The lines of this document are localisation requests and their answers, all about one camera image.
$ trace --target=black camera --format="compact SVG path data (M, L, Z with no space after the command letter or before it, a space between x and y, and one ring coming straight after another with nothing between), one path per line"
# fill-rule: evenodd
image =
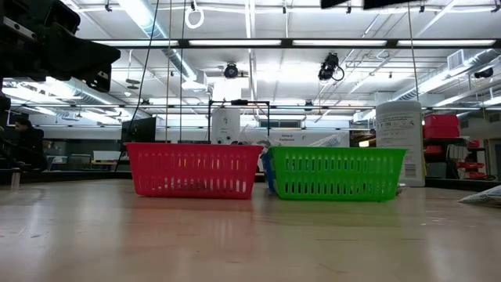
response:
M0 0L0 79L81 79L110 91L118 49L75 37L80 17L57 0Z

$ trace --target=hanging cable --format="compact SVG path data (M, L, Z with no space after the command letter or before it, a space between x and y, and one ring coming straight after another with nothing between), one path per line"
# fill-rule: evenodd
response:
M186 19L188 18L186 13L184 13L182 16L183 16L182 21L185 22ZM184 38L185 38L185 25L183 24L181 29L181 39ZM181 49L181 61L183 61L183 56L184 56L184 49ZM179 70L181 74L183 67L184 63L181 64ZM182 140L182 75L179 76L179 140Z
M160 4L160 0L157 0L157 5L155 7L155 15L153 16L153 26L151 27L151 32L150 32L150 40L148 41L148 47L147 47L147 51L146 51L146 59L145 59L145 62L144 62L144 68L142 69L141 84L139 86L138 102L137 102L137 104L135 106L134 114L132 114L131 123L128 125L127 138L126 139L128 139L128 137L131 134L132 124L134 123L135 115L138 112L139 105L141 105L142 86L144 85L143 82L144 82L144 77L146 76L146 68L148 66L148 61L150 60L151 44L153 42L153 34L154 34L154 31L155 31L155 27L157 25L157 14L158 14L158 6L159 6L159 4ZM121 148L120 148L120 157L122 156L123 153L124 153L124 147L121 146ZM115 165L115 172L117 172L117 169L118 169L118 164Z
M414 38L413 38L413 24L410 19L410 2L407 2L407 15L409 16L409 34L410 34L410 48L413 53L413 65L414 65L414 81L416 82L416 99L420 100L420 91L418 89L419 82L417 81L417 69L416 69L416 55L414 54Z
M192 13L199 13L200 14L200 19L198 20L198 23L192 24L189 21L189 15L191 15ZM204 24L204 20L205 20L204 11L202 10L202 8L198 7L198 5L196 4L196 0L192 0L191 7L186 8L185 15L184 15L184 22L186 23L186 26L188 26L191 29L196 29L198 27L201 27L202 24Z
M169 34L172 34L172 0L170 1L169 4ZM167 48L167 54L171 53L171 37L169 36L169 43L168 43L168 48ZM167 70L170 72L171 70L171 61L167 61ZM167 84L165 85L167 87L167 95L165 96L165 142L168 142L168 113L169 113L169 82L171 81L171 75L167 76Z

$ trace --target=plastic tub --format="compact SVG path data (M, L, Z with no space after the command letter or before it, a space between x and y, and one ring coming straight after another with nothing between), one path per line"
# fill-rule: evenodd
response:
M395 198L405 149L270 148L282 199L388 201Z
M249 199L261 146L126 143L135 192Z

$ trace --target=wooden table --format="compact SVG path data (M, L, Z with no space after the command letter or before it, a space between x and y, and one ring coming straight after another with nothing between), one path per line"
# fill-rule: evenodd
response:
M0 281L500 281L501 210L469 192L387 203L144 198L130 180L0 190Z

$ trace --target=green basket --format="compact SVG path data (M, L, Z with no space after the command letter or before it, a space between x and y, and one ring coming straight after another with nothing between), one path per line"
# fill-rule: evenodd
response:
M388 201L405 149L274 146L270 153L282 199Z

